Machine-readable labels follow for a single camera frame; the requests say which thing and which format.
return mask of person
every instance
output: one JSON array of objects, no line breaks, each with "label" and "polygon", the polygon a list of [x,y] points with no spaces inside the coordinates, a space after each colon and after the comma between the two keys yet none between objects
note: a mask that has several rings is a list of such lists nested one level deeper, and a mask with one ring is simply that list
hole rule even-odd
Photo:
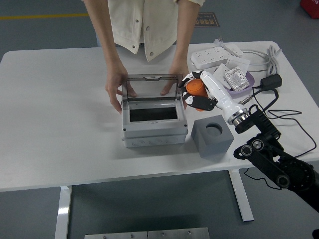
[{"label": "person", "polygon": [[[187,53],[200,7],[205,0],[83,0],[91,22],[101,42],[107,66],[105,90],[110,103],[119,112],[121,104],[116,95],[128,72],[116,51],[116,44],[137,54],[144,38],[148,61],[167,50],[176,42],[176,50],[169,74],[188,71]],[[167,83],[161,95],[172,85]],[[130,87],[128,94],[137,94]]]}]

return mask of metal plate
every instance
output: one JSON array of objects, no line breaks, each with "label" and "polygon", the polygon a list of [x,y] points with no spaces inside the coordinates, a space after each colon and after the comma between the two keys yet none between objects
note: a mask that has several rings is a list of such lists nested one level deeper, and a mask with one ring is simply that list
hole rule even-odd
[{"label": "metal plate", "polygon": [[208,228],[85,235],[84,239],[209,239]]},{"label": "metal plate", "polygon": [[148,239],[209,239],[209,233],[208,228],[152,231]]},{"label": "metal plate", "polygon": [[84,239],[148,239],[148,232],[85,235]]}]

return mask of gray cube block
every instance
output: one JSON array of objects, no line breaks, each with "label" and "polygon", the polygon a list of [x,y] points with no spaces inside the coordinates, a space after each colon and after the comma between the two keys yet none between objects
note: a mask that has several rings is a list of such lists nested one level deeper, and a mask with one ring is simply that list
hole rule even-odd
[{"label": "gray cube block", "polygon": [[234,140],[222,115],[195,120],[191,136],[202,158],[224,155]]}]

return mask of white robot link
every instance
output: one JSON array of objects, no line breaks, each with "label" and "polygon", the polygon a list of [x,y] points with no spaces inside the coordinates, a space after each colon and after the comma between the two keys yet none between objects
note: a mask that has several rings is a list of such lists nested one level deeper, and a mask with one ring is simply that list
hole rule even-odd
[{"label": "white robot link", "polygon": [[[202,80],[208,98],[194,96],[187,92],[186,85],[194,79]],[[223,117],[228,124],[233,124],[235,127],[249,116],[247,109],[242,104],[235,102],[224,86],[207,71],[189,73],[178,87],[181,88],[182,98],[189,106],[205,111],[211,111],[217,106],[223,110]]]}]

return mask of orange bottle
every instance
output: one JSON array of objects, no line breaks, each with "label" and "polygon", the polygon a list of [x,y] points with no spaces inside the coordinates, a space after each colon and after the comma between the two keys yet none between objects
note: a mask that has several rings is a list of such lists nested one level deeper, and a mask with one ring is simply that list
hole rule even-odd
[{"label": "orange bottle", "polygon": [[208,94],[206,91],[206,88],[204,86],[204,83],[201,79],[193,79],[186,85],[186,90],[188,93],[190,93],[193,96],[204,96],[208,98]]}]

